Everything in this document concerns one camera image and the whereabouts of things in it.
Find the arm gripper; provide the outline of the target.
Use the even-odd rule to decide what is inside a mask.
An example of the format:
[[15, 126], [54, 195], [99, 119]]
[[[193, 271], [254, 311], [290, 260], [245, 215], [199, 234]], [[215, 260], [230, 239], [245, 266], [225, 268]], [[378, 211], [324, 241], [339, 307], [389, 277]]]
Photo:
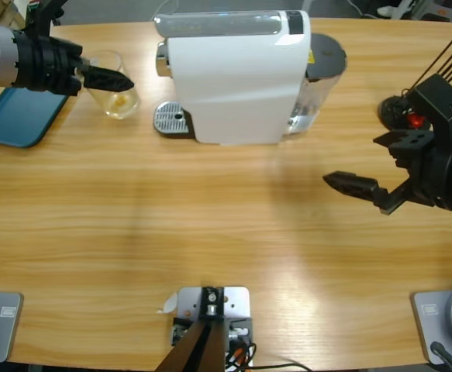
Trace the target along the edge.
[[[18, 50], [13, 87], [56, 95], [76, 95], [81, 90], [75, 70], [82, 65], [82, 46], [18, 30], [13, 32], [13, 43]], [[88, 66], [82, 74], [86, 88], [122, 92], [134, 87], [133, 81], [119, 71]]]
[[447, 166], [436, 150], [429, 130], [392, 130], [373, 139], [394, 155], [397, 167], [409, 177], [393, 191], [382, 188], [374, 178], [334, 171], [323, 180], [339, 193], [371, 202], [382, 214], [390, 215], [405, 202], [450, 209], [446, 196]]

